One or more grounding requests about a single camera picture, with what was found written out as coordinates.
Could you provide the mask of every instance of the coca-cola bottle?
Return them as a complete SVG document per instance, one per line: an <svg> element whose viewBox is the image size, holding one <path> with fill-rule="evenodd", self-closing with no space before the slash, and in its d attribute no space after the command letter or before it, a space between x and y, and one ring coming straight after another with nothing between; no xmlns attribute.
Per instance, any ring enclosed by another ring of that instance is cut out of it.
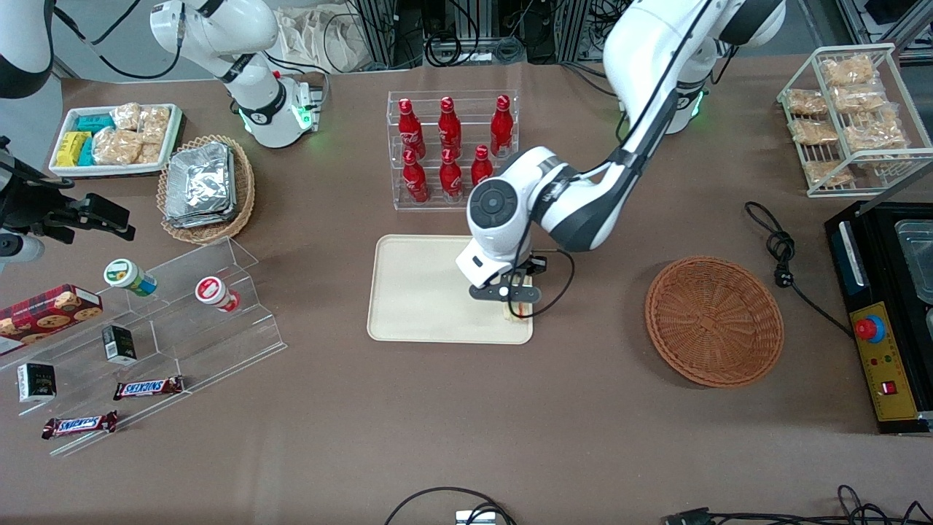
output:
<svg viewBox="0 0 933 525"><path fill-rule="evenodd" d="M438 129L440 131L440 147L449 149L453 153L454 159L460 158L460 142L463 134L460 131L460 119L453 111L453 99L445 96L440 99L440 119L438 120Z"/></svg>
<svg viewBox="0 0 933 525"><path fill-rule="evenodd" d="M473 165L469 168L469 174L473 180L474 188L484 179L493 175L493 163L489 161L489 149L482 144L476 147L476 157L473 158Z"/></svg>
<svg viewBox="0 0 933 525"><path fill-rule="evenodd" d="M463 185L460 182L460 166L451 149L440 153L440 187L444 190L444 200L449 204L458 203L463 197Z"/></svg>
<svg viewBox="0 0 933 525"><path fill-rule="evenodd" d="M504 159L512 152L512 126L515 121L512 120L512 113L508 110L508 96L500 94L495 99L495 115L493 115L492 129L493 140L490 142L490 149L493 155Z"/></svg>
<svg viewBox="0 0 933 525"><path fill-rule="evenodd" d="M402 144L418 156L418 160L425 157L425 136L421 133L421 121L411 110L411 100L407 98L398 101L398 132L402 135Z"/></svg>
<svg viewBox="0 0 933 525"><path fill-rule="evenodd" d="M405 167L402 169L405 187L408 189L412 201L417 205L422 205L431 197L427 188L425 169L418 164L415 152L411 149L406 149L402 153L402 160L405 162Z"/></svg>

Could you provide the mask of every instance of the cookie box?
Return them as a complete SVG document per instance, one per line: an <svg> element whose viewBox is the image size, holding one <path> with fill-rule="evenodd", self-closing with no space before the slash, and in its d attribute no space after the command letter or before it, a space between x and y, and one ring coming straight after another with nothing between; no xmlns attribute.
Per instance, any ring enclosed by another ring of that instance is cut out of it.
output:
<svg viewBox="0 0 933 525"><path fill-rule="evenodd" d="M73 284L62 284L0 309L0 356L95 318L103 311L99 295Z"/></svg>

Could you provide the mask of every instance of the oval wicker basket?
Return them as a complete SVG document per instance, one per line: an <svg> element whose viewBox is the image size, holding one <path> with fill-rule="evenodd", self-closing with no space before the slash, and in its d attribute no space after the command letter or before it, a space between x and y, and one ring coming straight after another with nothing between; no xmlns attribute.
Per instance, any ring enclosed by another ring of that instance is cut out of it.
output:
<svg viewBox="0 0 933 525"><path fill-rule="evenodd" d="M237 216L230 222L220 222L218 224L208 224L206 226L197 226L195 228L175 228L162 219L162 229L179 241L185 241L193 244L209 244L220 237L233 237L238 234L246 223L249 216L253 214L253 204L256 202L256 180L253 176L253 166L243 148L232 138L222 135L199 136L194 140L181 145L178 150L194 149L209 142L223 142L233 150L233 176L236 177L236 200L240 207ZM165 184L168 177L168 166L162 168L159 175L159 192L156 193L156 206L165 215Z"/></svg>
<svg viewBox="0 0 933 525"><path fill-rule="evenodd" d="M774 367L784 322L771 293L742 266L688 257L661 270L645 301L661 357L707 387L742 387Z"/></svg>

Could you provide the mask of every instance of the snickers bar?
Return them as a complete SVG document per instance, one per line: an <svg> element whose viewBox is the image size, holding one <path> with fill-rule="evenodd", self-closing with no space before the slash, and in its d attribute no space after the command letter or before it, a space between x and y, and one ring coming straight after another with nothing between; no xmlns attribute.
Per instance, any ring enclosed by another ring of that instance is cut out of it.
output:
<svg viewBox="0 0 933 525"><path fill-rule="evenodd" d="M45 428L42 430L42 439L51 439L53 437L62 437L72 433L84 433L95 431L113 432L117 429L117 411L114 410L103 416L94 416L93 418L78 419L49 419Z"/></svg>
<svg viewBox="0 0 933 525"><path fill-rule="evenodd" d="M144 397L148 395L173 394L182 391L185 385L181 376L166 377L152 381L137 381L135 383L117 383L114 401L124 397Z"/></svg>

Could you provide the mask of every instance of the red emergency stop button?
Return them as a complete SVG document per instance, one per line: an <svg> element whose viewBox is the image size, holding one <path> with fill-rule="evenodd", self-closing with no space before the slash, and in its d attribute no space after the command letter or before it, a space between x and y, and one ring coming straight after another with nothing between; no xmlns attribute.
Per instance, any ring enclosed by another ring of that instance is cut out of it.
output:
<svg viewBox="0 0 933 525"><path fill-rule="evenodd" d="M884 340L884 321L878 316L866 316L856 321L856 336L869 343L881 343Z"/></svg>

